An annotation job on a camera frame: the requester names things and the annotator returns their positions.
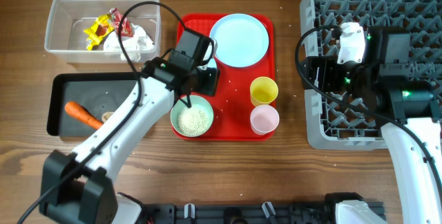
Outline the brown food scrap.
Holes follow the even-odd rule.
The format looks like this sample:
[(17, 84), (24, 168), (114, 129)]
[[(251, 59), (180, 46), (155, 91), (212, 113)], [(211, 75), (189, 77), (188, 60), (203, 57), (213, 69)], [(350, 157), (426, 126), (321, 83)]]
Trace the brown food scrap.
[(106, 122), (111, 116), (113, 112), (107, 111), (102, 115), (102, 122)]

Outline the yellow foil wrapper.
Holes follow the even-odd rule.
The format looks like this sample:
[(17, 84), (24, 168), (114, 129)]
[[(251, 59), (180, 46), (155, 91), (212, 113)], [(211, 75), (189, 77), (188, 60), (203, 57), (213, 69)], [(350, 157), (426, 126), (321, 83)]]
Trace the yellow foil wrapper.
[(114, 31), (114, 27), (111, 24), (110, 14), (100, 15), (90, 28), (84, 30), (84, 33), (88, 35), (86, 39), (86, 49), (92, 50), (95, 46), (101, 44), (101, 42)]

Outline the green bowl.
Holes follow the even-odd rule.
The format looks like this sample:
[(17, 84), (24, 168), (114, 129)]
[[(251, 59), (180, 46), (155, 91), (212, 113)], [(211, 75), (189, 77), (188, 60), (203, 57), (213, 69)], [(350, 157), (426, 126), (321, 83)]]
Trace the green bowl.
[[(214, 121), (214, 112), (213, 112), (213, 108), (212, 108), (212, 106), (211, 106), (211, 104), (205, 99), (205, 98), (203, 98), (203, 97), (201, 97), (201, 96), (198, 96), (198, 95), (191, 95), (190, 96), (190, 100), (191, 100), (191, 107), (192, 106), (201, 106), (201, 107), (203, 107), (207, 112), (208, 112), (208, 114), (209, 114), (209, 117), (210, 117), (210, 121), (211, 121), (211, 123), (210, 123), (210, 125), (209, 125), (209, 128), (203, 133), (203, 134), (205, 134), (210, 128), (211, 128), (211, 125), (213, 124), (213, 121)], [(185, 136), (180, 130), (179, 130), (179, 128), (178, 128), (178, 126), (177, 126), (177, 115), (178, 115), (178, 113), (183, 109), (183, 108), (191, 108), (191, 107), (187, 107), (182, 101), (178, 101), (177, 103), (176, 103), (176, 105), (172, 108), (172, 110), (171, 110), (171, 124), (172, 124), (172, 127), (173, 127), (173, 129), (175, 130), (175, 131), (177, 131), (180, 135), (182, 135), (182, 136), (184, 136), (184, 137), (188, 137), (188, 138), (196, 138), (196, 137), (198, 137), (198, 136), (196, 136), (196, 137), (190, 137), (190, 136)]]

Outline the white rice pile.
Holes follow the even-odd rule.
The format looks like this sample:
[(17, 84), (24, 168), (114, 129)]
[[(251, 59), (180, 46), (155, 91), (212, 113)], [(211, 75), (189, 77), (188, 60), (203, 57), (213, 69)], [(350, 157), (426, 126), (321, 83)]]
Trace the white rice pile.
[(185, 107), (177, 115), (177, 126), (185, 136), (202, 135), (210, 123), (208, 112), (201, 106)]

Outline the light blue bowl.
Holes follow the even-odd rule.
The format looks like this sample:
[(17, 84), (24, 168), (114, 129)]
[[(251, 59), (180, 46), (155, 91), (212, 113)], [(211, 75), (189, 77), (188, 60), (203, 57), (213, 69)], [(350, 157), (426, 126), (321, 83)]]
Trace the light blue bowl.
[(217, 68), (216, 60), (214, 57), (209, 59), (207, 64), (205, 64), (203, 66), (198, 66), (198, 69), (200, 69), (201, 71), (206, 71), (210, 68)]

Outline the light blue plate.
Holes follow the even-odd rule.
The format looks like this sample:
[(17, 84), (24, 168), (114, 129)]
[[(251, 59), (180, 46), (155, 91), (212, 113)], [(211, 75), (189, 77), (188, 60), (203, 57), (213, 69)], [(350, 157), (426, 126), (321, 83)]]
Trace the light blue plate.
[(210, 38), (216, 41), (215, 57), (234, 68), (246, 68), (258, 63), (269, 48), (269, 34), (255, 17), (230, 14), (213, 25)]

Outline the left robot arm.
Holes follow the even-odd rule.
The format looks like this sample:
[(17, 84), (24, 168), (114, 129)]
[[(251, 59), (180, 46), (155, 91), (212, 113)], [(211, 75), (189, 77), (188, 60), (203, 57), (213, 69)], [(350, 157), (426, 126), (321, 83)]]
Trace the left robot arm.
[(39, 212), (57, 223), (141, 223), (143, 205), (115, 193), (120, 169), (147, 131), (177, 103), (192, 105), (192, 92), (212, 94), (217, 72), (208, 68), (216, 42), (185, 29), (168, 59), (156, 57), (135, 74), (130, 95), (92, 136), (69, 154), (45, 160)]

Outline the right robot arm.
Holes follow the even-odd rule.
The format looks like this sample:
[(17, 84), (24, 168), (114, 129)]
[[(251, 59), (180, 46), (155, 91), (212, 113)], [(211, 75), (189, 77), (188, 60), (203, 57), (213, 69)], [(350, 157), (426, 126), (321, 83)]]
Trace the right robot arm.
[(358, 23), (326, 26), (339, 43), (335, 57), (295, 65), (322, 97), (372, 116), (393, 161), (406, 223), (441, 222), (441, 112), (432, 85), (410, 79), (411, 34)]

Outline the yellow plastic cup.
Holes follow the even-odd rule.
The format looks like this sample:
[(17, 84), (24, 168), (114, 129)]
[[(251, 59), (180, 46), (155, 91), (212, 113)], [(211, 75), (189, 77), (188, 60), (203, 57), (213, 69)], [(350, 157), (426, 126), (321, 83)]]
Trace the yellow plastic cup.
[(271, 104), (278, 94), (278, 85), (270, 77), (257, 77), (250, 85), (251, 103), (254, 106)]

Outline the pink plastic cup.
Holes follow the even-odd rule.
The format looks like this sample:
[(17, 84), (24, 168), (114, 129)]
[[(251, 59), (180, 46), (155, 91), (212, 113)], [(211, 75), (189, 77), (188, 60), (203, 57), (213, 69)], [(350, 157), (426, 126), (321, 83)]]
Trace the pink plastic cup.
[(279, 113), (270, 105), (257, 106), (250, 115), (252, 131), (258, 135), (265, 135), (274, 131), (280, 122)]

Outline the orange carrot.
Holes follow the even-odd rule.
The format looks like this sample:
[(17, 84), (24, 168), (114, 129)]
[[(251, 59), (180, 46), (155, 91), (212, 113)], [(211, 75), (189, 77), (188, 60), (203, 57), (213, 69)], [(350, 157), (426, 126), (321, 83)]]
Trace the orange carrot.
[(87, 112), (87, 110), (84, 107), (82, 107), (80, 104), (76, 102), (73, 101), (67, 102), (65, 104), (64, 110), (70, 117), (94, 129), (99, 129), (103, 125), (101, 121), (99, 121), (97, 118), (92, 116), (89, 112)]

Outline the red foil wrapper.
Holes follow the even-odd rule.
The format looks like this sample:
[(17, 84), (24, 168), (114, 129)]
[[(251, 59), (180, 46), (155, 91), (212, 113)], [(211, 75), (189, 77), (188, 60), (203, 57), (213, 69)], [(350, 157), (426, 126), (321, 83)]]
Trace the red foil wrapper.
[(134, 32), (132, 25), (128, 19), (122, 20), (123, 15), (117, 8), (111, 8), (109, 11), (112, 27), (122, 37), (133, 37)]

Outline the white tissue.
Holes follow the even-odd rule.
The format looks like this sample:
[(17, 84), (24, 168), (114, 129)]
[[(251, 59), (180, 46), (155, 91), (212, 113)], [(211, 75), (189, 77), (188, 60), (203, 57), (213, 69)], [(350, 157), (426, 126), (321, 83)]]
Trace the white tissue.
[[(146, 34), (145, 30), (136, 24), (131, 24), (131, 28), (133, 31), (132, 37), (122, 36), (122, 43), (126, 52), (128, 53), (129, 58), (133, 62), (138, 62), (141, 60), (141, 51), (150, 51), (155, 47), (152, 39)], [(121, 47), (117, 38), (117, 31), (114, 30), (110, 33), (106, 40), (104, 41), (103, 50), (106, 52), (118, 51), (121, 52)]]

